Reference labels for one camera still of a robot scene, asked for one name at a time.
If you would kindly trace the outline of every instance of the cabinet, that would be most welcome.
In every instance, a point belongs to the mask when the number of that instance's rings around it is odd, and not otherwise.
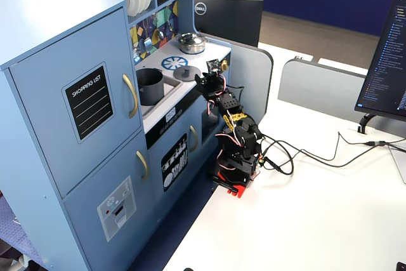
[[[195,101],[148,150],[160,221],[202,166],[201,103]]]
[[[62,197],[141,128],[139,112],[129,115],[126,18],[117,10],[10,68]]]
[[[152,179],[143,157],[145,135],[138,133],[64,200],[92,270],[127,270],[156,227]],[[108,220],[102,221],[107,215],[117,225],[109,241]]]

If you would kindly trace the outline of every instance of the cable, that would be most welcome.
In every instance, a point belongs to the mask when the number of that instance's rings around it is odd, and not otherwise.
[[[219,158],[219,156],[221,156],[221,153],[222,153],[222,152],[223,152],[223,150],[220,150],[219,154],[217,155],[217,164],[218,164],[219,166],[221,166],[222,168],[227,169],[227,170],[229,170],[229,171],[235,170],[235,168],[228,168],[228,167],[226,167],[226,166],[224,166],[224,165],[221,165],[220,162],[218,162],[218,158]]]
[[[239,142],[235,141],[235,139],[234,139],[232,136],[229,136],[229,135],[226,134],[226,133],[216,133],[215,136],[227,136],[227,137],[229,137],[236,145],[242,147],[242,145],[241,145]]]
[[[230,88],[233,88],[233,89],[241,89],[240,95],[239,95],[239,102],[241,102],[241,95],[242,95],[242,92],[243,92],[245,87],[244,86],[234,87],[234,86],[230,86],[230,85],[227,85],[227,87],[230,87]]]
[[[290,162],[290,163],[291,163],[291,171],[290,171],[290,173],[286,173],[285,171],[282,171],[281,166],[276,165],[276,164],[275,164],[273,161],[271,161],[267,156],[264,156],[264,160],[265,160],[266,162],[268,162],[269,164],[271,164],[272,167],[273,167],[274,169],[276,169],[279,173],[282,173],[282,174],[284,174],[284,175],[286,175],[286,176],[292,175],[292,174],[293,174],[293,171],[294,171],[294,164],[293,164],[293,158],[292,158],[291,154],[290,154],[289,151],[288,151],[282,144],[280,144],[279,142],[274,142],[274,144],[277,144],[277,145],[279,145],[280,147],[282,147],[282,149],[283,149],[283,150],[285,151],[285,153],[287,154],[287,156],[288,156],[288,158],[289,158],[289,160],[288,160],[287,162]]]
[[[213,110],[213,109],[210,109],[210,103],[213,103],[213,108],[214,108],[214,106],[216,106],[216,104],[214,103],[213,100],[208,100],[207,101],[207,114],[210,114],[211,111]]]
[[[397,140],[397,141],[392,141],[392,142],[387,142],[387,143],[393,144],[393,143],[399,143],[399,142],[402,142],[402,141],[405,141],[405,140],[406,140],[406,138],[403,138],[403,139],[400,139],[400,140]]]
[[[387,146],[392,147],[392,148],[394,148],[396,150],[399,150],[400,152],[405,152],[406,153],[405,149],[400,148],[399,146],[393,145],[391,142],[387,143]]]
[[[236,141],[238,142],[238,144],[239,144],[240,146],[242,146],[241,143],[240,143],[240,141],[239,141],[239,139],[237,138],[237,135],[235,134],[235,124],[234,124],[233,117],[232,117],[231,114],[230,114],[230,111],[227,110],[227,114],[228,114],[228,116],[230,117],[231,124],[233,124],[233,134],[234,134],[234,137],[235,137]]]
[[[344,164],[341,164],[341,165],[334,165],[334,164],[329,164],[329,163],[323,162],[322,160],[326,160],[326,159],[324,159],[324,158],[322,158],[322,157],[319,157],[319,156],[317,156],[317,155],[315,155],[315,154],[308,153],[308,152],[307,152],[306,150],[304,150],[304,149],[297,149],[295,146],[291,145],[290,143],[287,143],[286,141],[283,141],[283,140],[277,140],[277,141],[276,141],[275,139],[273,139],[273,138],[270,137],[270,136],[267,136],[267,135],[264,135],[264,134],[262,134],[262,135],[265,136],[266,138],[271,139],[271,140],[274,141],[275,143],[276,143],[276,142],[277,142],[277,143],[284,143],[284,144],[286,144],[286,145],[292,147],[293,149],[297,150],[298,153],[301,152],[302,154],[307,155],[308,157],[312,158],[313,160],[316,160],[317,162],[322,163],[322,164],[327,165],[327,166],[330,166],[330,167],[332,167],[332,168],[343,168],[343,167],[349,165],[349,164],[350,164],[351,162],[353,162],[354,160],[356,160],[356,159],[358,159],[359,157],[361,157],[362,155],[364,155],[364,154],[370,152],[372,149],[378,147],[377,145],[372,146],[371,148],[367,149],[366,151],[362,152],[361,154],[359,154],[359,155],[357,155],[356,157],[354,157],[354,158],[352,158],[351,160],[349,160],[347,163],[344,163]],[[333,159],[335,158],[335,156],[336,156],[336,153],[337,153],[337,149],[336,149],[336,151],[335,151],[335,153],[334,153],[334,157],[333,157],[332,159],[328,160],[328,161],[333,160]]]
[[[223,75],[221,75],[221,74],[219,74],[219,76],[221,76],[222,78],[223,78],[223,91],[222,92],[219,92],[219,93],[216,93],[216,95],[222,95],[223,94],[223,92],[226,90],[226,78],[223,76]]]

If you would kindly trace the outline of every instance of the shopping list sign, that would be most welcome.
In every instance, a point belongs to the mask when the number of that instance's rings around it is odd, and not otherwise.
[[[80,140],[113,115],[103,66],[65,90]]]

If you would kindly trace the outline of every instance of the yellow bracket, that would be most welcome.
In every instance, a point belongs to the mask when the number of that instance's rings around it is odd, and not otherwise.
[[[241,120],[241,119],[243,119],[245,117],[247,117],[247,115],[243,114],[243,113],[241,113],[241,114],[232,114],[231,115],[231,118],[233,119],[234,122],[238,121],[238,120]]]
[[[234,126],[233,124],[231,124],[231,121],[228,119],[227,115],[223,115],[223,119],[226,122],[227,126],[231,129],[231,131],[234,130]]]
[[[241,120],[241,119],[243,119],[245,117],[247,117],[247,115],[243,114],[243,113],[241,113],[241,114],[232,114],[231,115],[231,118],[233,119],[234,122],[238,121],[238,120]],[[233,126],[233,124],[231,123],[231,120],[228,118],[228,116],[226,114],[223,115],[223,119],[226,122],[227,126],[231,129],[231,131],[233,131],[234,126]]]

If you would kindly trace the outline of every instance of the computer screen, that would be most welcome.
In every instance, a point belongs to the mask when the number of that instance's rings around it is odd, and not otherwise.
[[[263,0],[195,0],[199,32],[258,47]]]
[[[406,0],[393,0],[355,110],[406,121]]]

